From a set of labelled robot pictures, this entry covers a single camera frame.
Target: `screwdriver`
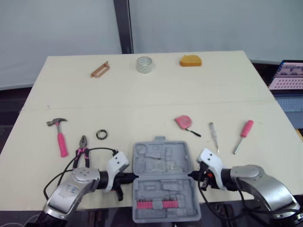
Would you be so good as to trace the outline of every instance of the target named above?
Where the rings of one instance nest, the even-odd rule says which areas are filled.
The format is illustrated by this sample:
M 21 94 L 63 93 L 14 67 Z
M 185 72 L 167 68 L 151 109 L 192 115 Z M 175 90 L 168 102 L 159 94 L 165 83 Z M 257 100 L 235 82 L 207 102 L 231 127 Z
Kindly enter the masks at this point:
M 239 149 L 239 146 L 240 146 L 243 138 L 247 137 L 247 135 L 250 132 L 250 129 L 251 129 L 251 127 L 252 127 L 253 124 L 254 124 L 254 121 L 252 121 L 252 120 L 249 120 L 248 122 L 246 122 L 244 128 L 242 129 L 241 135 L 240 135 L 241 139 L 240 139 L 240 141 L 239 141 L 239 143 L 238 143 L 235 151 L 233 152 L 234 154 L 238 153 L 238 149 Z
M 212 135 L 213 141 L 217 147 L 217 152 L 219 154 L 219 145 L 218 145 L 217 133 L 216 133 L 216 130 L 214 129 L 214 123 L 210 122 L 209 128 L 210 128 L 210 133 Z

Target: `rubber ring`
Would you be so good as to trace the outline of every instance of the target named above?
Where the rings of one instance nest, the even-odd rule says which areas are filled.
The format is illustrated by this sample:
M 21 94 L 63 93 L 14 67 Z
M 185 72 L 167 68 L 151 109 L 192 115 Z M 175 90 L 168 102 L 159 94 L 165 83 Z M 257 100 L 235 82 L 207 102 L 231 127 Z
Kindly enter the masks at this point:
M 104 137 L 99 137 L 99 134 L 104 132 L 105 133 L 105 136 Z M 104 130 L 104 129 L 100 129 L 99 131 L 96 132 L 96 137 L 99 139 L 99 140 L 105 140 L 107 138 L 107 131 Z

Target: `toolbox compartment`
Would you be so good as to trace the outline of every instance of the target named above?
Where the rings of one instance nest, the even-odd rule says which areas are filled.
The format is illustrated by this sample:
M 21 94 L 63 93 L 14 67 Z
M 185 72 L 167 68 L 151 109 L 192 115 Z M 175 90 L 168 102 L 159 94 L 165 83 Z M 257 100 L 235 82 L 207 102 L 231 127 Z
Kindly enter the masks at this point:
M 136 223 L 197 221 L 201 218 L 188 148 L 183 141 L 134 145 L 133 220 Z

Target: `orange sponge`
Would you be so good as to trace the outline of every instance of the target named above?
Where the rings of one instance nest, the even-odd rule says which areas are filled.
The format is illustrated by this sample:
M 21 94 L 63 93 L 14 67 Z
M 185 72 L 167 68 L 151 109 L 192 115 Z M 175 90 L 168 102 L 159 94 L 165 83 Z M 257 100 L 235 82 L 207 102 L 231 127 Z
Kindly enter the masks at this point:
M 180 61 L 180 66 L 201 66 L 202 60 L 197 55 L 184 55 Z

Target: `white wall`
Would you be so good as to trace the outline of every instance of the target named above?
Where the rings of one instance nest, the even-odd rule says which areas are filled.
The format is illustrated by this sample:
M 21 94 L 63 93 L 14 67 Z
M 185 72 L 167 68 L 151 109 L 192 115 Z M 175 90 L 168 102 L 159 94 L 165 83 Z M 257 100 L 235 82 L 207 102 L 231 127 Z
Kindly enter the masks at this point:
M 303 0 L 130 0 L 134 51 L 303 59 Z
M 0 90 L 32 85 L 49 55 L 110 53 L 112 0 L 0 0 Z

